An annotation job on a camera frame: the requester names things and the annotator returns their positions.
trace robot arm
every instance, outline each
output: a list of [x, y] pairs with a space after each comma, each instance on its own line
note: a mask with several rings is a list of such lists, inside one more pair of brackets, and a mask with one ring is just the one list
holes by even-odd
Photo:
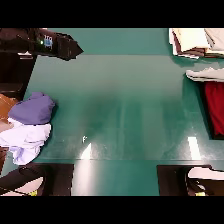
[[0, 52], [76, 59], [83, 50], [70, 35], [42, 28], [0, 28]]

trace purple cloth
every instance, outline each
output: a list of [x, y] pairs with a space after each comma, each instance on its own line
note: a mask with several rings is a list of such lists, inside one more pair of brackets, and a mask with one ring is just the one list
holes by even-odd
[[28, 100], [15, 104], [8, 113], [12, 119], [25, 125], [41, 125], [49, 123], [55, 103], [41, 93], [33, 92]]

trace green tabletop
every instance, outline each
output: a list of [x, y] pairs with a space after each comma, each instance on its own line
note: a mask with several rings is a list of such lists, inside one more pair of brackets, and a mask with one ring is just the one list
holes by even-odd
[[[74, 195], [158, 195], [157, 164], [222, 163], [224, 141], [209, 139], [198, 86], [185, 71], [224, 60], [172, 56], [167, 28], [53, 30], [85, 53], [69, 62], [38, 57], [25, 98], [42, 91], [57, 102], [35, 161], [74, 163]], [[94, 171], [89, 185], [80, 164]]]

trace green table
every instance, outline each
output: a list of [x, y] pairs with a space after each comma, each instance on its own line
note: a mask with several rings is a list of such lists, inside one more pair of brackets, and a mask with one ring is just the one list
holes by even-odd
[[168, 29], [53, 30], [85, 53], [38, 57], [25, 98], [42, 91], [58, 104], [35, 161], [74, 163], [73, 195], [158, 195], [157, 164], [224, 168], [224, 141], [209, 139], [198, 86], [185, 77], [224, 60], [172, 56]]

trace red fabric in container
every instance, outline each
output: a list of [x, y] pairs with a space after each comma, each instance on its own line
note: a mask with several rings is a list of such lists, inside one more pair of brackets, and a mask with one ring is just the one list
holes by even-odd
[[205, 82], [205, 95], [214, 135], [224, 135], [224, 83]]

